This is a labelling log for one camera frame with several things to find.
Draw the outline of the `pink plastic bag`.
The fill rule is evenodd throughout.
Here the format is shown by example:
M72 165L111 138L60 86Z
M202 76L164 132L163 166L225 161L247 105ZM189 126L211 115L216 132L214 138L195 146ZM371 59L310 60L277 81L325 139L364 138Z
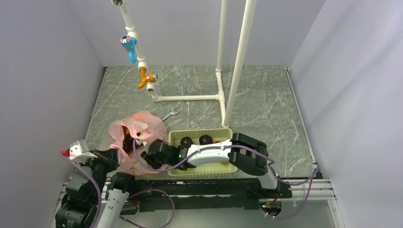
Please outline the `pink plastic bag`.
M119 170L134 176L152 173L139 163L147 164L141 158L141 153L147 149L146 146L157 139L168 142L168 132L163 121L149 111L139 111L113 122L109 126L108 133L112 140L110 148L117 149ZM124 136L128 134L134 138L134 151L129 154L122 148Z

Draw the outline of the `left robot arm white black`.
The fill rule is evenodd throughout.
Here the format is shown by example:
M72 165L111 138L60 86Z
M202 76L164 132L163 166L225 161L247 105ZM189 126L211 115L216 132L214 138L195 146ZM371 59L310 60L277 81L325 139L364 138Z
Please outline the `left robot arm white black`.
M107 174L116 170L118 150L91 150L84 161L72 161L76 171L66 186L61 207L55 215L57 228L113 228L125 202L136 195L135 177L117 172L107 186L106 206L101 209Z

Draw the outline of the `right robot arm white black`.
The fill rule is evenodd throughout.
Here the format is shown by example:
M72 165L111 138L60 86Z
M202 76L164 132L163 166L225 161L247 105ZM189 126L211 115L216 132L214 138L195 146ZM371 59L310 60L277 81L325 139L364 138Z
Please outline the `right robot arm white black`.
M175 147L155 140L145 148L141 158L150 171L162 172L163 165L168 165L169 170L185 171L204 164L228 162L244 173L256 176L267 197L274 197L280 191L276 175L269 170L274 160L268 157L267 145L242 133L234 133L232 138L220 143Z

